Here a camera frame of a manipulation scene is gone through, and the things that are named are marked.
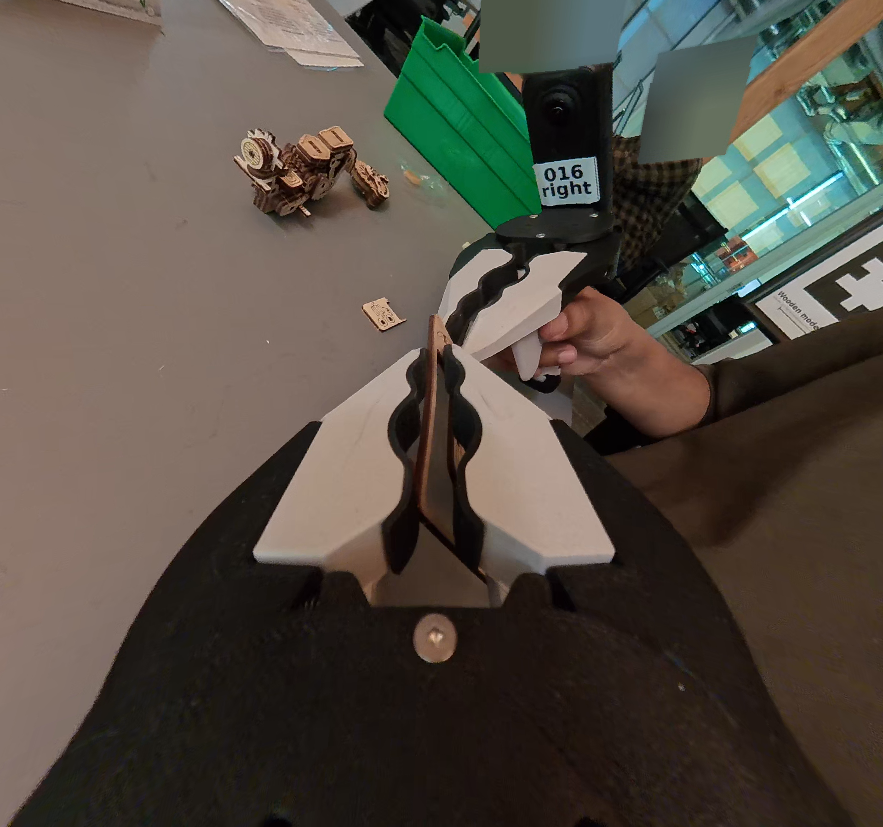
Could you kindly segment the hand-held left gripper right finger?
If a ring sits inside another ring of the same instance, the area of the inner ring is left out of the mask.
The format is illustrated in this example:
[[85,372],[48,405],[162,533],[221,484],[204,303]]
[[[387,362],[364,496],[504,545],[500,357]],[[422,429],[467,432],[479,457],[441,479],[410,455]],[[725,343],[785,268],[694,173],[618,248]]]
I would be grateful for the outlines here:
[[615,549],[556,421],[458,346],[442,355],[452,432],[458,557],[509,590],[524,574],[608,564]]

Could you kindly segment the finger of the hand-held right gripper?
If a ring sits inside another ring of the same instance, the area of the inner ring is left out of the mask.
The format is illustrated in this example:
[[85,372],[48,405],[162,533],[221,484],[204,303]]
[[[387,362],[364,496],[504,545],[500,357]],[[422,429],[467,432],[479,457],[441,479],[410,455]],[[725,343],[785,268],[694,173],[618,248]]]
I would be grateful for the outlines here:
[[447,282],[438,317],[449,333],[507,332],[512,289],[529,269],[526,248],[480,248]]
[[533,380],[536,373],[540,381],[559,376],[558,366],[539,363],[543,348],[539,330],[561,313],[560,285],[586,257],[584,251],[556,251],[532,258],[524,275],[478,312],[466,332],[464,352],[484,362],[509,348],[521,380]]

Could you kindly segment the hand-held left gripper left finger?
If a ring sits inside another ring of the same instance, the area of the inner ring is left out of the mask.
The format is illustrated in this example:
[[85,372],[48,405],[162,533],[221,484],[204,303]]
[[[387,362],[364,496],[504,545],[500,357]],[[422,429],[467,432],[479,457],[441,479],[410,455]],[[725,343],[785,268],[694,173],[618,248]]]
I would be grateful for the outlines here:
[[423,351],[414,349],[325,414],[253,556],[348,572],[363,588],[414,554],[419,509],[409,453],[421,434]]

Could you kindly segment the wooden puzzle parts sheet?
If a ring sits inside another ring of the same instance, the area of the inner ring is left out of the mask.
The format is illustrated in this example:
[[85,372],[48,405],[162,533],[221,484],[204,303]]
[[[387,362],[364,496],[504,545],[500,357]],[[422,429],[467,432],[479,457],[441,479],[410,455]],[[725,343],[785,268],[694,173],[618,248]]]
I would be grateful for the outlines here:
[[435,314],[430,317],[425,352],[421,355],[421,374],[424,394],[421,406],[421,428],[413,472],[413,495],[421,524],[429,530],[457,559],[480,579],[487,582],[486,575],[478,564],[471,565],[460,553],[455,537],[443,531],[440,522],[433,516],[429,500],[431,461],[436,433],[436,411],[438,392],[438,371],[441,369],[442,354],[446,346],[452,344],[442,318]]

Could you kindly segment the grey desk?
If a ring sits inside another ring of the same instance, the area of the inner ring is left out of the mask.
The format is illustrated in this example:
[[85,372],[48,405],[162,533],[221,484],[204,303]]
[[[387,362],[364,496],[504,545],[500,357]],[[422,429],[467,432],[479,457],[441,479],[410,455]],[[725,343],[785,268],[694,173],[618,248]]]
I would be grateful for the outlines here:
[[[388,122],[388,68],[304,68],[216,0],[162,26],[2,0],[1,811],[76,733],[138,610],[200,524],[307,422],[424,343],[490,227]],[[343,171],[267,215],[233,157],[341,127],[389,179]],[[381,333],[362,305],[407,319]]]

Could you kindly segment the person's right hand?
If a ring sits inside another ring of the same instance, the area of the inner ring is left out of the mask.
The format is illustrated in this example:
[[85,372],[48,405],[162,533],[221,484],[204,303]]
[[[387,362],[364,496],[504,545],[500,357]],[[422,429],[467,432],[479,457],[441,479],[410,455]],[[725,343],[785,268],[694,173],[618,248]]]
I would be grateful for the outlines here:
[[584,380],[603,402],[636,429],[649,404],[651,370],[668,356],[664,346],[637,325],[624,308],[585,288],[556,319],[539,330],[540,365]]

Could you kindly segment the small wooden piece round holes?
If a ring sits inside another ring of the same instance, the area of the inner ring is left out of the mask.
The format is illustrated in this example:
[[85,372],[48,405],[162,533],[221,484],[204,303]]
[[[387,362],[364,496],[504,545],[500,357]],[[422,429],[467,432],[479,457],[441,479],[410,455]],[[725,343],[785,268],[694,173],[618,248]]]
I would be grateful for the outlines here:
[[390,302],[385,297],[364,303],[361,309],[371,324],[381,333],[402,325],[407,320],[393,310]]

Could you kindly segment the small clear plastic bag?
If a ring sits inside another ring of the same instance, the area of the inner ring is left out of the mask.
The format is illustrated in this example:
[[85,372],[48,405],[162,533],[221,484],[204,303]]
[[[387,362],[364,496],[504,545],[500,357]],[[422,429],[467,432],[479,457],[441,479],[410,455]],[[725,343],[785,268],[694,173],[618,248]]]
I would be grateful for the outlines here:
[[436,174],[423,174],[408,166],[402,169],[402,178],[413,192],[435,205],[444,204],[450,195],[448,183]]

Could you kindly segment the green plastic bin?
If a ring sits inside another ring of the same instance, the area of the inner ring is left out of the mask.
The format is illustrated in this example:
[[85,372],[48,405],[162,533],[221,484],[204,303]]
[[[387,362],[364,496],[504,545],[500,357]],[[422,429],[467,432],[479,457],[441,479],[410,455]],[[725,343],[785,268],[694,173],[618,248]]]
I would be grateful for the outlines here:
[[421,19],[384,115],[492,228],[539,212],[523,106],[461,36]]

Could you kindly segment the small wooden wheel assembly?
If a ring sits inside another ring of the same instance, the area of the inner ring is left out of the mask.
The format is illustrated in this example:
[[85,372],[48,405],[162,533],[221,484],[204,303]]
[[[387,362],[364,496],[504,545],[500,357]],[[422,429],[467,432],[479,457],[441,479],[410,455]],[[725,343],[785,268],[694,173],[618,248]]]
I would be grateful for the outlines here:
[[363,160],[357,159],[351,166],[350,181],[371,210],[390,198],[389,179]]

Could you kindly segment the wooden model motorcycle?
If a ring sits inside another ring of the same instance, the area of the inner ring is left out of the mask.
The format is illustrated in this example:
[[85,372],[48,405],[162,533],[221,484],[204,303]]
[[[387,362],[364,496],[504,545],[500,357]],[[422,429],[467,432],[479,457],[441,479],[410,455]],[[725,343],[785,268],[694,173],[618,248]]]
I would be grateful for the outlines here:
[[311,216],[307,204],[323,199],[356,159],[353,140],[338,126],[305,134],[282,147],[271,132],[252,129],[233,157],[253,188],[252,202],[260,212],[305,218]]

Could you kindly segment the wooden ceiling beam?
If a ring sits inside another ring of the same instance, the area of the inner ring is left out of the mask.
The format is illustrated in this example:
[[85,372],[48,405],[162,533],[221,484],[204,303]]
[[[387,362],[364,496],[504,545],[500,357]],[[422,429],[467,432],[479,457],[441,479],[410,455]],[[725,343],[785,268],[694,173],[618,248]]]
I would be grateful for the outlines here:
[[882,21],[882,0],[842,0],[745,88],[728,142],[794,95]]

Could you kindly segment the framed black-white marker poster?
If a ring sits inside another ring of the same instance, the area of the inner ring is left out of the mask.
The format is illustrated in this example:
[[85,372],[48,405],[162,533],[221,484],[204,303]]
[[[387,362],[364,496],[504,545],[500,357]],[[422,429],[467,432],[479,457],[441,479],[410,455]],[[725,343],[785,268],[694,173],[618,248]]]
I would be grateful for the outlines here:
[[787,277],[751,306],[787,339],[880,310],[882,227]]

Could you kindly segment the plastic-sleeved paper sheets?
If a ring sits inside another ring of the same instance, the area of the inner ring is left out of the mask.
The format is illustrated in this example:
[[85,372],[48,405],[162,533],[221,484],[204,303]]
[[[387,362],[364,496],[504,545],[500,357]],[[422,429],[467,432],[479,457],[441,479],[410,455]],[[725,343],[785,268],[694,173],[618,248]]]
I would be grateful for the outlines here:
[[307,0],[218,0],[268,49],[314,70],[358,69],[357,52]]

